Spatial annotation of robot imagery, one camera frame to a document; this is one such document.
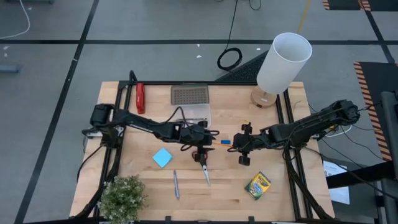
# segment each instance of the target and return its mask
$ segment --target potted plant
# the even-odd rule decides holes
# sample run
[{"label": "potted plant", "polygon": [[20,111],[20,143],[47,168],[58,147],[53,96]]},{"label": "potted plant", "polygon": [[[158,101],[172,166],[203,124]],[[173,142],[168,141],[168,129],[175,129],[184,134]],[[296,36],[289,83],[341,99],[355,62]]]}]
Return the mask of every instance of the potted plant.
[{"label": "potted plant", "polygon": [[138,211],[146,207],[145,185],[138,175],[115,177],[113,182],[105,182],[98,208],[112,224],[138,220]]}]

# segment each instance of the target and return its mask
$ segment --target blue object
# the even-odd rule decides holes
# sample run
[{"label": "blue object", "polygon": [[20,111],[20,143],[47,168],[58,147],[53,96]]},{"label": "blue object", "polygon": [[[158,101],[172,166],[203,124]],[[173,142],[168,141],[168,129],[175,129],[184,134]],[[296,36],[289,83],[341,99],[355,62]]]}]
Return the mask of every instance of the blue object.
[{"label": "blue object", "polygon": [[163,168],[173,159],[173,156],[165,148],[162,148],[152,158]]},{"label": "blue object", "polygon": [[231,141],[230,140],[221,140],[221,143],[222,144],[231,144]]}]

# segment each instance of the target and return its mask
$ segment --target lamp base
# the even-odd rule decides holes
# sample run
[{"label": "lamp base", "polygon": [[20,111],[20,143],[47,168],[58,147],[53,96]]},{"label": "lamp base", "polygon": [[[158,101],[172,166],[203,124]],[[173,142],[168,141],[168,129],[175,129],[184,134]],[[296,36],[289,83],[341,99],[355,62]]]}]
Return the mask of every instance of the lamp base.
[{"label": "lamp base", "polygon": [[276,95],[267,93],[260,89],[259,86],[254,87],[250,96],[251,101],[254,105],[260,108],[267,108],[272,106],[276,101]]}]

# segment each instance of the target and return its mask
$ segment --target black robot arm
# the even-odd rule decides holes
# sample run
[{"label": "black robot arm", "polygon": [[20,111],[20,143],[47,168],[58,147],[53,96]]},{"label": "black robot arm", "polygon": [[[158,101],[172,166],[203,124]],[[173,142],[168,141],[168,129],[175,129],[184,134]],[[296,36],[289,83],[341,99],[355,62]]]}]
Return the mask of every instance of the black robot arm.
[{"label": "black robot arm", "polygon": [[91,115],[91,129],[83,130],[83,134],[91,131],[101,131],[103,138],[102,145],[117,147],[120,135],[116,127],[130,126],[133,128],[152,133],[157,139],[163,142],[174,142],[189,146],[210,146],[218,134],[217,131],[205,129],[207,122],[198,124],[187,124],[181,122],[156,122],[142,116],[132,114],[128,110],[115,109],[113,105],[96,105]]},{"label": "black robot arm", "polygon": [[250,164],[248,154],[255,149],[304,147],[314,134],[320,134],[331,126],[355,124],[359,117],[358,107],[353,102],[340,100],[296,122],[263,128],[260,134],[251,134],[251,124],[243,124],[244,134],[234,135],[233,149],[242,153],[239,163],[248,166]]}]

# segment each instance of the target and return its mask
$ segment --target floor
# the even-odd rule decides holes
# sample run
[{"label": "floor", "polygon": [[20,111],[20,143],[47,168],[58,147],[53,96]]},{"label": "floor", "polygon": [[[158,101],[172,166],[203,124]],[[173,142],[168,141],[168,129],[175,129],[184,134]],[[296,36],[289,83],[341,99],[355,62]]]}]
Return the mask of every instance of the floor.
[{"label": "floor", "polygon": [[[258,2],[252,0],[253,6]],[[266,0],[253,11],[249,1],[239,0],[231,38],[248,41],[230,46],[239,47],[247,62],[270,47],[250,40],[269,44],[281,32],[297,31],[306,2]],[[30,30],[13,41],[0,40],[0,63],[23,66],[17,75],[0,75],[0,121],[5,127],[0,138],[2,223],[16,220],[28,183],[36,180],[30,203],[24,202],[26,213],[18,219],[68,217],[83,157],[81,130],[89,125],[101,82],[126,80],[131,69],[139,80],[215,80],[224,75],[216,60],[225,48],[234,1],[56,0],[26,2],[25,7]],[[398,12],[372,15],[384,40],[398,40],[393,22]],[[26,26],[18,2],[0,1],[0,37]],[[378,40],[365,12],[327,11],[321,1],[312,1],[301,34],[324,40],[313,44],[313,55],[296,78],[304,82],[312,107],[340,99],[364,107],[353,62],[388,62],[379,44],[360,41]],[[389,43],[395,44],[387,48],[398,60],[396,42]],[[228,55],[223,63],[235,60]],[[358,126],[371,127],[366,112]],[[348,135],[380,155],[373,132],[352,129]],[[326,141],[360,164],[381,161],[344,135]],[[320,150],[346,160],[322,142]],[[42,171],[32,176],[38,159],[44,160]],[[344,211],[336,214],[345,216]]]}]

